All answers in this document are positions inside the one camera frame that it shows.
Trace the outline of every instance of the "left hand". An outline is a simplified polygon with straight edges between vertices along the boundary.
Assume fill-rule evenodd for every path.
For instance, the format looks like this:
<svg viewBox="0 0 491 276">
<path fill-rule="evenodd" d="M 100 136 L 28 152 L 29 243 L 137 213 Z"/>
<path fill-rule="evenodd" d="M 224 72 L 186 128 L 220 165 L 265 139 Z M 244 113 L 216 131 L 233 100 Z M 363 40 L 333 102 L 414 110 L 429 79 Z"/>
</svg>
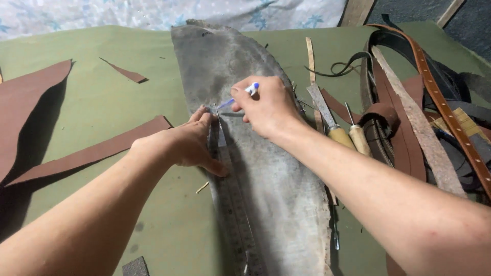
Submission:
<svg viewBox="0 0 491 276">
<path fill-rule="evenodd" d="M 202 105 L 187 123 L 138 139 L 132 148 L 156 154 L 158 159 L 171 158 L 178 166 L 201 166 L 224 177 L 228 173 L 227 168 L 213 159 L 205 146 L 210 125 L 216 119 Z"/>
</svg>

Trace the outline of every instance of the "white fabric with blue pattern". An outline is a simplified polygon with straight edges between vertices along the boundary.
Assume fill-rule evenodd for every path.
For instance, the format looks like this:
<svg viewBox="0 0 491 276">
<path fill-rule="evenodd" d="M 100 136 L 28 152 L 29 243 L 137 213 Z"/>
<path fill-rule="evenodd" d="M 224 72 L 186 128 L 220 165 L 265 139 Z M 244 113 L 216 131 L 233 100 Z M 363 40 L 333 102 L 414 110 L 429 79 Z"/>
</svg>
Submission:
<svg viewBox="0 0 491 276">
<path fill-rule="evenodd" d="M 240 31 L 335 27 L 345 0 L 0 0 L 0 40 L 102 25 L 169 30 L 205 19 Z"/>
</svg>

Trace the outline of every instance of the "awl wooden handle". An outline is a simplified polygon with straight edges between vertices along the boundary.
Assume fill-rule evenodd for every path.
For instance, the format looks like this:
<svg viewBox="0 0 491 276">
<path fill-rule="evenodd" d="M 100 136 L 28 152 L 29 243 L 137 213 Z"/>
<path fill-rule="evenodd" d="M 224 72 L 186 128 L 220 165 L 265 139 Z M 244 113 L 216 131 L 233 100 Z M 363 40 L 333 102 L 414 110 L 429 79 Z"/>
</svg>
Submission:
<svg viewBox="0 0 491 276">
<path fill-rule="evenodd" d="M 355 144 L 355 148 L 359 153 L 366 156 L 372 156 L 372 152 L 370 151 L 370 147 L 368 146 L 363 128 L 361 128 L 359 125 L 350 126 L 350 137 L 351 140 L 353 140 L 353 144 Z"/>
<path fill-rule="evenodd" d="M 352 150 L 356 150 L 355 146 L 353 145 L 353 142 L 351 142 L 350 137 L 346 134 L 346 132 L 342 128 L 337 128 L 329 131 L 327 136 L 333 139 L 334 141 L 347 146 Z"/>
</svg>

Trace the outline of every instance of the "blue pen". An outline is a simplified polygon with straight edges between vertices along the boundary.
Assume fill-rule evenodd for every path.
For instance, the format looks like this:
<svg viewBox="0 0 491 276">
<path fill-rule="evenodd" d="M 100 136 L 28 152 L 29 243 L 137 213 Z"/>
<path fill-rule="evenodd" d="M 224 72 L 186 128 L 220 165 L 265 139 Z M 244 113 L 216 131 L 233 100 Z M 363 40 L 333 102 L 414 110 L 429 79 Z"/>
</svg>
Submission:
<svg viewBox="0 0 491 276">
<path fill-rule="evenodd" d="M 251 96 L 253 96 L 254 94 L 256 94 L 258 88 L 259 88 L 259 83 L 253 83 L 248 88 L 246 88 L 244 90 L 247 91 Z M 233 102 L 235 102 L 234 98 L 224 102 L 223 104 L 218 106 L 217 109 L 221 109 L 222 107 L 228 106 L 228 105 L 232 104 Z"/>
</svg>

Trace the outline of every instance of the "green cutting mat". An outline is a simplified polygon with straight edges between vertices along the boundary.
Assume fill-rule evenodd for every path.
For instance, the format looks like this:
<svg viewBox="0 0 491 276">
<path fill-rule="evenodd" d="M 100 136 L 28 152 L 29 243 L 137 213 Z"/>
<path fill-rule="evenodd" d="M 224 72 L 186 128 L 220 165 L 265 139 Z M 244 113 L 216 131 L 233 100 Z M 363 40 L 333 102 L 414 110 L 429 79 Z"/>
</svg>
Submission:
<svg viewBox="0 0 491 276">
<path fill-rule="evenodd" d="M 482 73 L 488 67 L 430 22 L 401 24 L 436 60 L 460 72 Z M 326 28 L 247 32 L 260 44 L 269 44 L 297 93 L 310 104 L 305 37 L 312 38 L 316 69 L 328 72 L 332 63 L 362 50 L 372 28 Z M 401 79 L 415 70 L 393 51 L 386 58 Z M 137 84 L 119 74 L 107 61 L 146 76 Z M 187 121 L 184 94 L 170 33 L 105 26 L 60 31 L 0 42 L 0 67 L 5 80 L 72 58 L 66 93 L 43 162 L 57 159 L 111 138 L 165 115 L 177 126 Z M 359 77 L 317 77 L 339 101 L 360 111 Z M 311 117 L 312 110 L 305 107 Z M 118 154 L 72 176 L 46 186 L 17 203 L 17 219 L 5 229 L 16 229 L 36 219 L 119 160 Z M 206 182 L 196 168 L 173 167 L 155 188 L 145 205 L 115 275 L 121 266 L 141 255 L 151 275 L 232 275 L 230 259 L 214 217 L 208 189 L 195 191 Z M 348 209 L 337 207 L 341 249 L 332 251 L 336 275 L 386 275 L 383 249 Z"/>
</svg>

